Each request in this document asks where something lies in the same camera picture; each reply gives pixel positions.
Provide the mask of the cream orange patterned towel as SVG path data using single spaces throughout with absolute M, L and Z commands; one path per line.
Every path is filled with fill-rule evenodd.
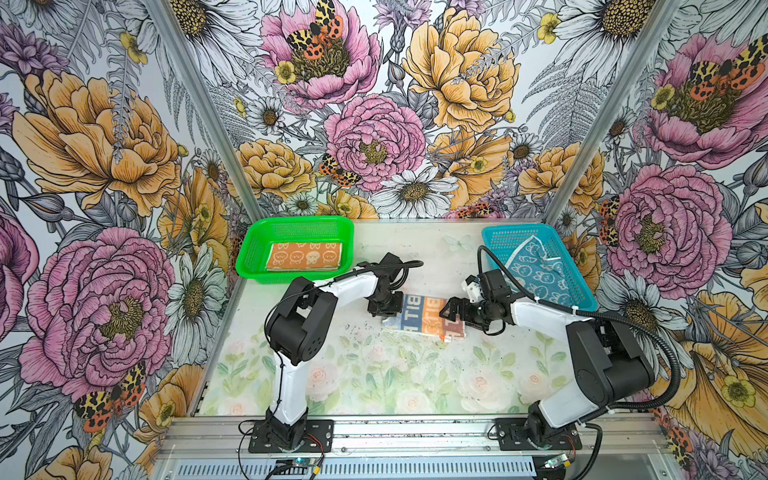
M 382 321 L 382 327 L 403 333 L 435 337 L 443 342 L 466 337 L 464 322 L 446 319 L 440 313 L 448 300 L 424 295 L 405 294 L 400 313 Z

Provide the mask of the teal plastic basket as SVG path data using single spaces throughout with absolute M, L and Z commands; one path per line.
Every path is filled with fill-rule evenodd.
M 595 297 L 553 227 L 545 224 L 504 224 L 486 227 L 482 231 L 484 245 L 504 266 L 514 249 L 532 235 L 542 240 L 549 255 L 563 257 L 566 263 L 566 278 L 573 297 L 571 307 L 576 306 L 586 311 L 596 310 L 598 303 Z M 519 284 L 515 278 L 510 283 Z

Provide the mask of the orange bunny towel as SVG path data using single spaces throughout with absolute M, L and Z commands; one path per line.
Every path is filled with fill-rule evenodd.
M 280 242 L 271 246 L 267 271 L 330 271 L 341 263 L 339 242 Z

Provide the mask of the green plastic basket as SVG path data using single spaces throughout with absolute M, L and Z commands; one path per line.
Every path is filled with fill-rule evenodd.
M 354 233 L 353 222 L 341 216 L 262 219 L 247 230 L 235 269 L 260 284 L 330 279 L 351 268 Z

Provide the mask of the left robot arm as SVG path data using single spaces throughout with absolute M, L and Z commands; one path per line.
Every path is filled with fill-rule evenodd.
M 422 266 L 421 260 L 403 261 L 388 253 L 378 262 L 361 262 L 331 279 L 300 276 L 289 284 L 265 319 L 264 335 L 277 370 L 272 399 L 252 434 L 253 442 L 292 452 L 312 437 L 307 403 L 310 362 L 321 351 L 336 310 L 365 300 L 372 317 L 396 316 L 404 304 L 401 288 L 410 271 Z

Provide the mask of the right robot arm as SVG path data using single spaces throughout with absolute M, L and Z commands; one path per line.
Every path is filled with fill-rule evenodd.
M 469 276 L 463 297 L 452 297 L 440 311 L 446 320 L 490 334 L 495 321 L 520 326 L 568 346 L 573 380 L 529 407 L 523 431 L 543 448 L 577 423 L 597 418 L 618 401 L 649 387 L 653 367 L 631 328 L 617 320 L 565 307 L 523 290 L 515 292 L 500 270 Z

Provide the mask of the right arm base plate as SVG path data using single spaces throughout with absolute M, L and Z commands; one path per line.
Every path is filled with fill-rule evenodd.
M 487 432 L 501 451 L 577 451 L 582 442 L 574 424 L 551 427 L 538 418 L 497 418 Z

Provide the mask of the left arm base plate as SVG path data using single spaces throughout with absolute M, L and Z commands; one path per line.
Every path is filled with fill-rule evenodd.
M 330 419 L 305 419 L 293 426 L 277 420 L 257 422 L 247 450 L 252 454 L 329 453 L 334 427 Z

